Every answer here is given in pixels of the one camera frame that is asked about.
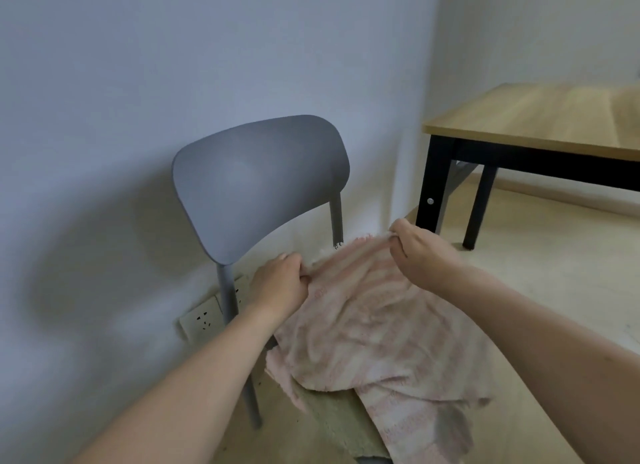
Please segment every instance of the white wall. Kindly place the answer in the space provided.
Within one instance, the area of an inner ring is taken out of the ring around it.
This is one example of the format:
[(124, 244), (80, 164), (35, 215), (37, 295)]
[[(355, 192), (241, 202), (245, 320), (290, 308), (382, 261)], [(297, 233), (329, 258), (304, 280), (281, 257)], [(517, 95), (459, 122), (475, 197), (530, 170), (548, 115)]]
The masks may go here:
[[(503, 82), (629, 84), (640, 0), (441, 0), (428, 116)], [(640, 194), (500, 170), (500, 176), (640, 203)]]
[[(346, 236), (417, 202), (437, 0), (0, 0), (0, 455), (59, 462), (184, 357), (216, 284), (183, 145), (311, 113), (344, 138)], [(320, 208), (240, 263), (330, 240)]]

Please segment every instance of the baseboard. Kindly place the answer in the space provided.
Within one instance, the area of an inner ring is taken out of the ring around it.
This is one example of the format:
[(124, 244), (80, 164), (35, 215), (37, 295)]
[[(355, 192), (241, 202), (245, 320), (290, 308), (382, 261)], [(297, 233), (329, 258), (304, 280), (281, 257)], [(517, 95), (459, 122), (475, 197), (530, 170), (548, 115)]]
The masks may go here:
[[(467, 180), (477, 184), (480, 181), (480, 173), (471, 173)], [(640, 205), (627, 201), (612, 200), (601, 196), (569, 193), (562, 189), (553, 189), (520, 181), (512, 181), (500, 177), (495, 179), (493, 187), (503, 189), (505, 191), (512, 191), (514, 193), (537, 196), (547, 200), (560, 201), (561, 203), (583, 206), (585, 208), (608, 211), (626, 216), (640, 217)]]

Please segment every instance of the striped towel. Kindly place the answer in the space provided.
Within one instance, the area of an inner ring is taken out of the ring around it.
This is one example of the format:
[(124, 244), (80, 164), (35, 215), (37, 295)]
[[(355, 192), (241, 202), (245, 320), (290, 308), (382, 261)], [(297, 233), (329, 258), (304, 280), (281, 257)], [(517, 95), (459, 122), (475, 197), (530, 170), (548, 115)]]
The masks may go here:
[(277, 330), (268, 370), (281, 385), (274, 362), (309, 390), (354, 388), (395, 464), (456, 463), (471, 447), (460, 405), (490, 396), (490, 341), (412, 285), (388, 240), (356, 239), (308, 269), (309, 297)]

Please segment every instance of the black table leg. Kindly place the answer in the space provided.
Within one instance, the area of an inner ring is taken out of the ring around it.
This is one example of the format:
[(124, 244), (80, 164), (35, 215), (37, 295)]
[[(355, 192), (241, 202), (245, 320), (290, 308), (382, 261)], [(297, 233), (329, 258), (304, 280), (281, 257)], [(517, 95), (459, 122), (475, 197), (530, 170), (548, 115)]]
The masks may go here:
[(465, 233), (465, 240), (462, 242), (462, 246), (468, 250), (473, 250), (476, 247), (476, 239), (480, 232), (484, 211), (489, 202), (489, 195), (497, 172), (498, 168), (494, 166), (485, 166), (482, 171), (480, 184), (478, 184), (476, 192), (476, 200), (474, 201), (474, 207), (471, 209), (471, 217), (469, 217), (469, 224), (467, 225), (467, 233)]
[(431, 136), (429, 142), (415, 224), (434, 233), (440, 231), (447, 205), (446, 186), (449, 170), (452, 167), (454, 142), (455, 139), (440, 136)]

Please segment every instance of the right hand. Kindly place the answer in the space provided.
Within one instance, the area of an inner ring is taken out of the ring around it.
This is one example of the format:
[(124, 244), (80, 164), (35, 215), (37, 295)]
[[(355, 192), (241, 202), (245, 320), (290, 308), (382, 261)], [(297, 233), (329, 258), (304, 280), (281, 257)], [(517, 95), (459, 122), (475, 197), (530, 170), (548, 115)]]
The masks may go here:
[(418, 228), (405, 218), (395, 220), (391, 228), (391, 256), (400, 272), (412, 284), (446, 298), (447, 291), (464, 274), (467, 264), (443, 238)]

